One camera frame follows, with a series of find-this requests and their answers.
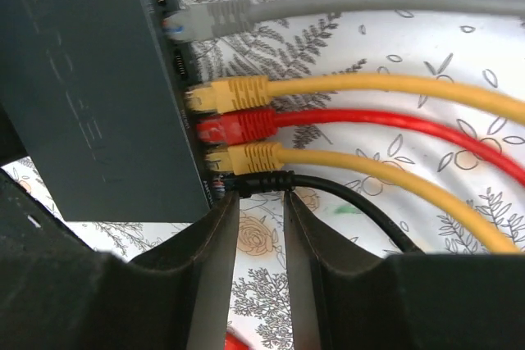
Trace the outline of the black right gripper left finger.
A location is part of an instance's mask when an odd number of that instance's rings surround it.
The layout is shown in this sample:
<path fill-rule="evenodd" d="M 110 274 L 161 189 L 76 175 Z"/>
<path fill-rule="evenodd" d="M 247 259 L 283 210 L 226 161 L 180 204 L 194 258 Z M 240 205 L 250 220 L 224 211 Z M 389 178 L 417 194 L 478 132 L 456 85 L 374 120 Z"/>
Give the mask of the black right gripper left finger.
<path fill-rule="evenodd" d="M 147 272 L 147 349 L 222 349 L 226 341 L 240 197 L 130 261 Z"/>

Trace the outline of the dark grey network switch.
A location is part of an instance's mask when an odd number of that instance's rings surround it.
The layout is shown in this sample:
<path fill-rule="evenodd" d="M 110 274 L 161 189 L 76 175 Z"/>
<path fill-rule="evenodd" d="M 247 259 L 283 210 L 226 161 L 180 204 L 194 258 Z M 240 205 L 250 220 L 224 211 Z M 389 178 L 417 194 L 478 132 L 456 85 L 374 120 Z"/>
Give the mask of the dark grey network switch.
<path fill-rule="evenodd" d="M 178 0 L 1 0 L 1 104 L 68 221 L 194 222 L 214 202 Z"/>

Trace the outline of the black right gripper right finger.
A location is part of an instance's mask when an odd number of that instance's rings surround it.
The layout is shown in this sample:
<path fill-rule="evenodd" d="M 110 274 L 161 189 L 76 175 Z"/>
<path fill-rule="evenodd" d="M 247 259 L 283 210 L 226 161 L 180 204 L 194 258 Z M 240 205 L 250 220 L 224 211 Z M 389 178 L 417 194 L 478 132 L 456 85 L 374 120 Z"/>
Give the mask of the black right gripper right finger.
<path fill-rule="evenodd" d="M 285 193 L 285 249 L 297 349 L 387 349 L 389 261 Z"/>

